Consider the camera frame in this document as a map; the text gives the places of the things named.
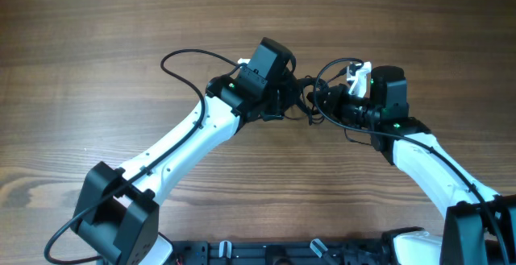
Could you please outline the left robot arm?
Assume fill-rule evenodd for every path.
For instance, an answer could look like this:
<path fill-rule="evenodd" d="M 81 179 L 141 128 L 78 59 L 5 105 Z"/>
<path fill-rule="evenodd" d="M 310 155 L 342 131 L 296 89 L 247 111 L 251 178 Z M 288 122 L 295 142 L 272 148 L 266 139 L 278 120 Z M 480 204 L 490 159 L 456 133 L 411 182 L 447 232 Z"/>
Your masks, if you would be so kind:
<path fill-rule="evenodd" d="M 209 81 L 192 112 L 157 143 L 117 168 L 100 162 L 82 185 L 70 229 L 104 264 L 165 264 L 173 244 L 160 234 L 160 207 L 197 163 L 245 124 L 283 119 L 300 94 L 296 60 L 263 38 L 248 60 Z"/>

